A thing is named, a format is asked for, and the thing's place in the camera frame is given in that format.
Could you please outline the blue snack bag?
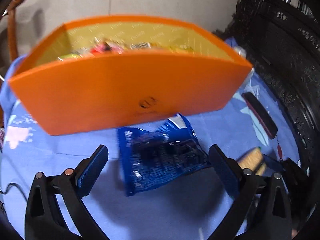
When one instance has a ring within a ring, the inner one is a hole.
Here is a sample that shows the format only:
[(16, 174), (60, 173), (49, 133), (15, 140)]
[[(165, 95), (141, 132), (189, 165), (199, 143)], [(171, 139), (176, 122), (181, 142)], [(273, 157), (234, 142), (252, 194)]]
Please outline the blue snack bag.
[(210, 167), (189, 120), (177, 113), (155, 131), (117, 130), (127, 196), (157, 189), (181, 176)]

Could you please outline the beige black cracker box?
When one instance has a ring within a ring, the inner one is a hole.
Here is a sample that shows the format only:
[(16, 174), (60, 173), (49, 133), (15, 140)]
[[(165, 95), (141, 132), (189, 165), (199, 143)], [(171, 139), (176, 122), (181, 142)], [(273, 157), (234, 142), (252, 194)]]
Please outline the beige black cracker box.
[(242, 169), (249, 168), (254, 174), (258, 176), (262, 176), (267, 168), (263, 154), (259, 147), (256, 147), (244, 154), (237, 161), (237, 163)]

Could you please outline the red phone charm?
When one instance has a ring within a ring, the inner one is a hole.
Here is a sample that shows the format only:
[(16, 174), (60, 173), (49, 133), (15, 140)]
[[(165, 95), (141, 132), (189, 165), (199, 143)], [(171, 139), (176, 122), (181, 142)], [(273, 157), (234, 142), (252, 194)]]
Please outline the red phone charm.
[(283, 151), (279, 143), (279, 139), (277, 138), (277, 152), (280, 161), (283, 161)]

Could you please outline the blue patterned tablecloth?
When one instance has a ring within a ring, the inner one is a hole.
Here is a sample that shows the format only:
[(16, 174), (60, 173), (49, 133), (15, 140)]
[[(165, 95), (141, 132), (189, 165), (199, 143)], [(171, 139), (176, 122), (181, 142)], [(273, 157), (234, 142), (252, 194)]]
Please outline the blue patterned tablecloth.
[[(252, 76), (246, 90), (259, 99), (276, 123), (283, 155), (299, 161), (287, 119), (259, 75)], [(108, 148), (108, 162), (89, 196), (84, 198), (84, 204), (110, 239), (206, 239), (233, 202), (211, 168), (127, 197), (115, 129), (48, 135), (6, 83), (1, 88), (1, 106), (5, 126), (1, 187), (15, 184), (2, 200), (9, 222), (19, 234), (24, 233), (25, 198), (35, 174), (61, 174), (69, 167), (76, 167), (99, 145)], [(277, 138), (268, 138), (241, 92), (236, 92), (222, 110), (189, 116), (188, 120), (205, 151), (217, 144), (225, 155), (234, 159), (256, 147), (265, 154), (277, 155)]]

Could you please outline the red-cased smartphone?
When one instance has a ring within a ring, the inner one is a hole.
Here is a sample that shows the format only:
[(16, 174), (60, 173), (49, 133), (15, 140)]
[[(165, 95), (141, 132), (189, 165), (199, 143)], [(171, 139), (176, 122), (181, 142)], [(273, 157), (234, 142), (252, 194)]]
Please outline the red-cased smartphone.
[(278, 128), (267, 110), (251, 92), (242, 93), (241, 96), (262, 125), (268, 137), (274, 139), (278, 133)]

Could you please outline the orange cardboard box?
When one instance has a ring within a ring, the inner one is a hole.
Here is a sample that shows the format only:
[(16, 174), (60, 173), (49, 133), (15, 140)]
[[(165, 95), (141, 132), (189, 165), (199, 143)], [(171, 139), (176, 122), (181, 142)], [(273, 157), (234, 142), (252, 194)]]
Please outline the orange cardboard box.
[[(122, 54), (91, 54), (113, 42)], [(194, 54), (173, 53), (185, 44)], [(223, 108), (252, 71), (229, 45), (170, 18), (112, 15), (64, 23), (21, 62), (8, 85), (49, 135)]]

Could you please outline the white drink can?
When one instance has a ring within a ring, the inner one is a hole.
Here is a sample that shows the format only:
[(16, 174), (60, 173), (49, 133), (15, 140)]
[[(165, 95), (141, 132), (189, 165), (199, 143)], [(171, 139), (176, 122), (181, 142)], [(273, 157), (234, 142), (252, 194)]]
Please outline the white drink can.
[(234, 46), (233, 47), (233, 50), (238, 54), (240, 55), (241, 57), (243, 58), (246, 58), (247, 57), (247, 52), (244, 48), (242, 48), (241, 46)]

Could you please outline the red snack packet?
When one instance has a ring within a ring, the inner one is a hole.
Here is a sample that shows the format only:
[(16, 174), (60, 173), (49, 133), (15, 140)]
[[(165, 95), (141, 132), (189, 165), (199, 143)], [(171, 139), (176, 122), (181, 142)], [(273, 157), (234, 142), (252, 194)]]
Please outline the red snack packet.
[(116, 53), (122, 54), (125, 51), (123, 47), (113, 42), (100, 42), (94, 45), (89, 52), (91, 54)]

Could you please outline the yellow cake snack bag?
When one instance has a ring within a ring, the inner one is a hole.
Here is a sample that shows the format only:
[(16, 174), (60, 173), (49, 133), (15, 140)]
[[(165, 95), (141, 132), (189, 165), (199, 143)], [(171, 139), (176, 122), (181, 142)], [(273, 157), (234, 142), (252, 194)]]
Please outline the yellow cake snack bag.
[(185, 44), (177, 44), (174, 46), (170, 46), (169, 50), (173, 53), (194, 54), (193, 48)]

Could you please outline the carved wooden chair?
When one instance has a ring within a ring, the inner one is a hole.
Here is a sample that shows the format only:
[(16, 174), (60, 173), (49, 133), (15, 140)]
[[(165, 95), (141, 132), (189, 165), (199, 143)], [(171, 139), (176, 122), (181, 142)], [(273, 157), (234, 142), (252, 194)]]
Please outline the carved wooden chair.
[(9, 48), (10, 61), (18, 58), (17, 37), (16, 37), (16, 8), (25, 0), (11, 0), (9, 6), (4, 12), (4, 16), (8, 16), (7, 38)]

